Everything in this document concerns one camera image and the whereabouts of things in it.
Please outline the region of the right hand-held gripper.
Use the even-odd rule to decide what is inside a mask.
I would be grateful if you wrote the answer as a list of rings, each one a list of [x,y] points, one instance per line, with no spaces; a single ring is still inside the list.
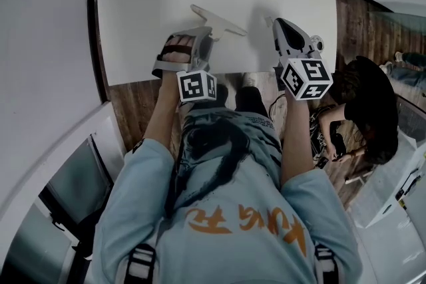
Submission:
[[[282,18],[274,20],[272,32],[280,56],[275,68],[278,86],[289,90],[295,100],[321,99],[333,80],[316,44],[300,27]],[[282,54],[286,54],[287,43],[295,50],[308,49],[308,52],[298,57],[282,57]]]

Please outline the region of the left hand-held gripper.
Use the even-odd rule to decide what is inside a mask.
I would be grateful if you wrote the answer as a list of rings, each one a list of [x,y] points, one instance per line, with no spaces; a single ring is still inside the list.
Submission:
[[[202,26],[174,35],[194,37],[189,63],[172,63],[160,60],[157,56],[152,75],[162,78],[163,72],[174,72],[177,77],[181,101],[212,101],[217,97],[217,78],[209,73],[210,54],[213,40],[210,38],[212,27]]]

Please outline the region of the person's left hand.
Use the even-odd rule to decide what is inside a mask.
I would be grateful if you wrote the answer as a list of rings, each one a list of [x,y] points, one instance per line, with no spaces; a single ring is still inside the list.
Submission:
[[[160,60],[172,63],[189,63],[194,37],[188,35],[170,36],[160,53]]]

